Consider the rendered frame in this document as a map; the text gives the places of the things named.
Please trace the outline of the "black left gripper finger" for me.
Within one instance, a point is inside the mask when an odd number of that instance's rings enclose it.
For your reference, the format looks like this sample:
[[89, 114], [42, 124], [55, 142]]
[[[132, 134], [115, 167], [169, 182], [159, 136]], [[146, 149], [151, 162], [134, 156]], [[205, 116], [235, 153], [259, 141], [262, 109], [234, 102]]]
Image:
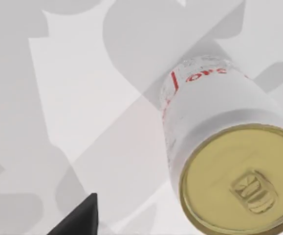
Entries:
[[98, 235], [98, 225], [98, 197], [91, 193], [49, 235]]

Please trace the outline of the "white and red can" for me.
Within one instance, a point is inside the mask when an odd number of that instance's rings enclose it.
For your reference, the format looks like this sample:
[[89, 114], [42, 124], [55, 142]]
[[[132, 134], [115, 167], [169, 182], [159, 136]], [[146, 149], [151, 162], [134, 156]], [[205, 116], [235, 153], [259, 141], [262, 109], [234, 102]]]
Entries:
[[179, 63], [160, 91], [170, 180], [206, 235], [283, 232], [283, 112], [231, 61]]

